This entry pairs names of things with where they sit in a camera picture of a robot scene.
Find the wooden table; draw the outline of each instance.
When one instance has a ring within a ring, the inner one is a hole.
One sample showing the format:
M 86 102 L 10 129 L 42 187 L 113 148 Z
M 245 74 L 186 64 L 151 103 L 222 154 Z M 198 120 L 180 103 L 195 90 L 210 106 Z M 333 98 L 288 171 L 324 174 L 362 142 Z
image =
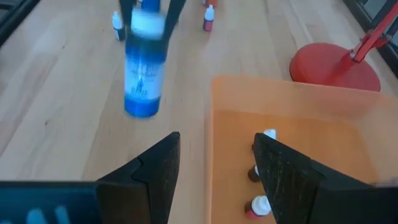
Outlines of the wooden table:
M 0 179 L 95 180 L 181 132 L 170 223 L 203 223 L 205 110 L 219 73 L 289 80 L 294 53 L 314 41 L 353 47 L 363 31 L 338 0 L 219 2 L 212 33 L 187 1 L 170 41 L 159 113 L 123 110 L 124 45 L 117 1 L 41 0 L 0 50 Z M 382 91 L 398 82 L 377 52 Z

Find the white cap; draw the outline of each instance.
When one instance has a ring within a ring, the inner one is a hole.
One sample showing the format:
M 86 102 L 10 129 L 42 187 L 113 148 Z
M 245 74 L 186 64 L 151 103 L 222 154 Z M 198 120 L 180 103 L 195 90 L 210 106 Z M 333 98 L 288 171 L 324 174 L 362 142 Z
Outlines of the white cap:
M 257 165 L 254 166 L 254 171 L 256 172 L 256 174 L 257 174 L 258 176 L 260 176 L 260 174 L 259 174 L 259 169 L 257 168 Z
M 264 131 L 264 134 L 266 134 L 270 138 L 276 139 L 276 130 L 275 129 L 267 129 Z
M 122 29 L 123 28 L 122 20 L 120 19 L 119 13 L 117 11 L 113 12 L 112 25 L 113 25 L 113 27 L 115 29 Z
M 213 21 L 214 20 L 214 8 L 213 8 L 213 5 L 209 5 L 209 7 L 206 9 L 205 19 L 207 21 Z
M 131 31 L 143 38 L 159 40 L 163 36 L 165 22 L 163 14 L 136 8 L 131 14 Z
M 251 208 L 258 216 L 268 215 L 271 212 L 271 205 L 265 195 L 254 198 L 253 201 L 251 201 Z

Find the bottle label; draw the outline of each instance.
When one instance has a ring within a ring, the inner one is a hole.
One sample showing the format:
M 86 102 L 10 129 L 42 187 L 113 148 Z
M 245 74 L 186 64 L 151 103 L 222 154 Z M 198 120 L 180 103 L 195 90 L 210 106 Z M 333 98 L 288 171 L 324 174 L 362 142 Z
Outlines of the bottle label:
M 205 31 L 211 31 L 212 27 L 213 27 L 213 21 L 207 21 L 206 19 L 203 21 L 203 29 Z
M 156 100 L 162 94 L 165 62 L 150 63 L 126 57 L 124 94 L 134 100 Z

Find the orange plastic bin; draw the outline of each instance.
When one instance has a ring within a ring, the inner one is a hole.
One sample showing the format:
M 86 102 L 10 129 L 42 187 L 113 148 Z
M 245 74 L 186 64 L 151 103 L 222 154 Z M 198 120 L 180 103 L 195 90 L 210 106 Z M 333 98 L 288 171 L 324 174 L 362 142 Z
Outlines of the orange plastic bin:
M 255 163 L 254 134 L 265 129 L 276 129 L 278 141 L 363 182 L 388 183 L 398 177 L 395 97 L 222 75 L 212 83 L 209 122 L 207 224 L 275 223 L 272 214 L 257 220 L 244 215 L 244 204 L 265 194 L 261 183 L 247 177 Z

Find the blue bottle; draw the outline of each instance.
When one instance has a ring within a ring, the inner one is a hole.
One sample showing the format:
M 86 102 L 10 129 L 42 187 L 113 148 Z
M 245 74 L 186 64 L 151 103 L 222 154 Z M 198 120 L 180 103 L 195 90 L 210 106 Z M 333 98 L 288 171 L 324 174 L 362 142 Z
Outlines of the blue bottle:
M 164 40 L 165 16 L 133 9 L 126 41 L 124 109 L 136 118 L 148 118 L 159 110 L 168 40 Z
M 160 0 L 142 0 L 141 9 L 147 12 L 160 12 Z

